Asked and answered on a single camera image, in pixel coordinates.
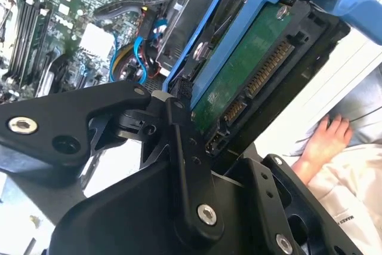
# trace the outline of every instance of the white shirt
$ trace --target white shirt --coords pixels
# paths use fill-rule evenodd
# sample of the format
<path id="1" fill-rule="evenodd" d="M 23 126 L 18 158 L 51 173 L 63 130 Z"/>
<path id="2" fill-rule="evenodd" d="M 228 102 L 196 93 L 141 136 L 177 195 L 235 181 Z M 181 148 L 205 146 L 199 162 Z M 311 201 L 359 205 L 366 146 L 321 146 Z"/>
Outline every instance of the white shirt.
<path id="1" fill-rule="evenodd" d="M 308 188 L 364 255 L 382 254 L 382 145 L 345 149 Z"/>

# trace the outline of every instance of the motherboard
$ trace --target motherboard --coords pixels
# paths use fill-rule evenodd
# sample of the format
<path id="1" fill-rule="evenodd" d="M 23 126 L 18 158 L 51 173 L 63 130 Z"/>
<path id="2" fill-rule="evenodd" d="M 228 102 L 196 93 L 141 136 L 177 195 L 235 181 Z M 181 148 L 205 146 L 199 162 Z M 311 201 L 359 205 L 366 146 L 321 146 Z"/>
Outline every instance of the motherboard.
<path id="1" fill-rule="evenodd" d="M 108 82 L 113 55 L 135 38 L 141 20 L 139 10 L 113 20 L 93 16 L 113 1 L 1 0 L 0 103 Z"/>

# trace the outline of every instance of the blue plastic bracket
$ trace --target blue plastic bracket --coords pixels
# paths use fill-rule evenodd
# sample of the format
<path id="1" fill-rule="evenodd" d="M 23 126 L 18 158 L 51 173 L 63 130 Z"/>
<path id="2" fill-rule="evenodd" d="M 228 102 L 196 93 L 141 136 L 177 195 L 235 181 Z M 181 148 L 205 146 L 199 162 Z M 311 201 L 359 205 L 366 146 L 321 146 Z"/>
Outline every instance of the blue plastic bracket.
<path id="1" fill-rule="evenodd" d="M 194 82 L 191 108 L 193 109 L 204 92 L 210 86 L 220 69 L 223 67 L 233 50 L 239 44 L 245 32 L 256 18 L 265 3 L 277 3 L 279 0 L 247 0 L 235 21 L 215 49 L 207 66 Z M 382 5 L 377 0 L 311 0 L 327 13 L 338 16 L 349 25 L 358 29 L 378 45 L 382 45 Z M 213 0 L 206 15 L 191 37 L 189 43 L 181 54 L 179 60 L 172 69 L 170 75 L 163 84 L 163 90 L 167 91 L 168 84 L 177 74 L 185 56 L 192 49 L 198 35 L 202 32 L 205 23 L 212 14 L 219 0 Z"/>

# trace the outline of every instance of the bolt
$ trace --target bolt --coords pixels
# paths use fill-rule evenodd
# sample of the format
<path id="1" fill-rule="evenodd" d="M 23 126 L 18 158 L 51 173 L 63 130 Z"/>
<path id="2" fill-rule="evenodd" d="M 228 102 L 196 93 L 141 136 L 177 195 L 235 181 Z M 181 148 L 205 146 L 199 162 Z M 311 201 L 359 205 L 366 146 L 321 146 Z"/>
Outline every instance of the bolt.
<path id="1" fill-rule="evenodd" d="M 293 253 L 293 247 L 284 235 L 277 234 L 276 242 L 277 242 L 277 245 L 285 254 L 291 255 Z"/>
<path id="2" fill-rule="evenodd" d="M 180 109 L 184 108 L 183 104 L 180 103 L 180 102 L 174 102 L 174 105 L 176 105 L 176 106 L 179 107 Z"/>
<path id="3" fill-rule="evenodd" d="M 201 221 L 203 221 L 207 225 L 215 225 L 217 218 L 216 218 L 216 213 L 212 209 L 211 206 L 207 204 L 201 204 L 198 207 L 198 216 Z"/>
<path id="4" fill-rule="evenodd" d="M 288 8 L 286 5 L 284 5 L 283 7 L 281 7 L 281 8 L 279 9 L 279 11 L 277 11 L 276 18 L 277 18 L 278 20 L 281 20 L 281 19 L 283 19 L 288 13 L 289 13 L 289 8 Z"/>
<path id="5" fill-rule="evenodd" d="M 275 156 L 275 161 L 278 165 L 282 165 L 282 160 Z"/>
<path id="6" fill-rule="evenodd" d="M 135 88 L 134 92 L 136 92 L 137 94 L 142 95 L 142 96 L 144 95 L 144 91 L 139 89 L 139 88 Z"/>
<path id="7" fill-rule="evenodd" d="M 13 118 L 8 123 L 8 128 L 17 134 L 32 134 L 37 130 L 37 123 L 23 116 Z"/>

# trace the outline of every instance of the yellow cable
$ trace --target yellow cable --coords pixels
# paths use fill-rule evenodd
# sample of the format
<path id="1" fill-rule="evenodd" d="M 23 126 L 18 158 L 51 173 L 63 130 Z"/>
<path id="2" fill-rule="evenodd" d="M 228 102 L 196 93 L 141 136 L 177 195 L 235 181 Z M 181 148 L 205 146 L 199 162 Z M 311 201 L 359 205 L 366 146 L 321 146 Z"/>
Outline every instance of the yellow cable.
<path id="1" fill-rule="evenodd" d="M 127 53 L 129 53 L 129 51 L 133 48 L 133 45 L 129 45 L 126 47 L 126 49 L 124 49 L 120 55 L 117 57 L 117 59 L 115 59 L 115 62 L 114 62 L 114 65 L 113 65 L 113 71 L 112 73 L 114 73 L 115 71 L 115 68 L 118 66 L 118 63 L 122 60 L 123 57 L 126 56 Z"/>

